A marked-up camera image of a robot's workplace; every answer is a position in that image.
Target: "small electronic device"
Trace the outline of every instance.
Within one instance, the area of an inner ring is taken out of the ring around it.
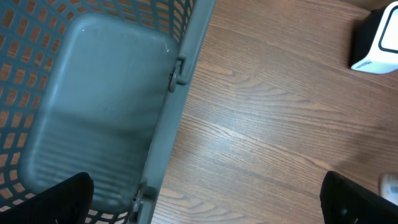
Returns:
[[[356,32],[351,69],[376,74],[398,69],[398,1],[373,10]]]

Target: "perforated basket side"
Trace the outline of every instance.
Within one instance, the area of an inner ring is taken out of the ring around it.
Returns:
[[[181,43],[193,0],[5,0],[0,2],[0,212],[34,196],[18,161],[72,20],[101,13],[168,33]],[[87,223],[124,223],[127,212],[90,210]]]

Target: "brown wooden floor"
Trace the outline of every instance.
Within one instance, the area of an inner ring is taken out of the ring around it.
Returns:
[[[377,4],[218,0],[153,222],[323,223],[328,170],[398,171],[398,72],[348,68]]]

